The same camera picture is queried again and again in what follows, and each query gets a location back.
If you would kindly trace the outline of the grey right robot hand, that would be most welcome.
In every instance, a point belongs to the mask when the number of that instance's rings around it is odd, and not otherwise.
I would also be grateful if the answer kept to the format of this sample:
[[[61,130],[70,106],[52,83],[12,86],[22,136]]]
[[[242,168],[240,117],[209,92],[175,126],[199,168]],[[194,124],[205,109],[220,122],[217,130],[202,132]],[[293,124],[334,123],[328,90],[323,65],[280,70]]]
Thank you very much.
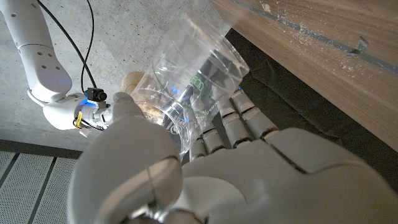
[[[110,105],[105,108],[95,108],[92,116],[92,122],[96,126],[107,129],[113,120]]]

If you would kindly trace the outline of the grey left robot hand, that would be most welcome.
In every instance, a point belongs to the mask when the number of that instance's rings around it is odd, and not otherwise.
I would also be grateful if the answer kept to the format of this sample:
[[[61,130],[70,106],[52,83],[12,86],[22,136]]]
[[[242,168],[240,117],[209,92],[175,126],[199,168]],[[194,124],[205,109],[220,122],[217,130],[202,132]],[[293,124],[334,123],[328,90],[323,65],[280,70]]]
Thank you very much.
[[[362,159],[289,128],[181,164],[168,132],[116,93],[79,157],[68,223],[396,223],[397,194]]]

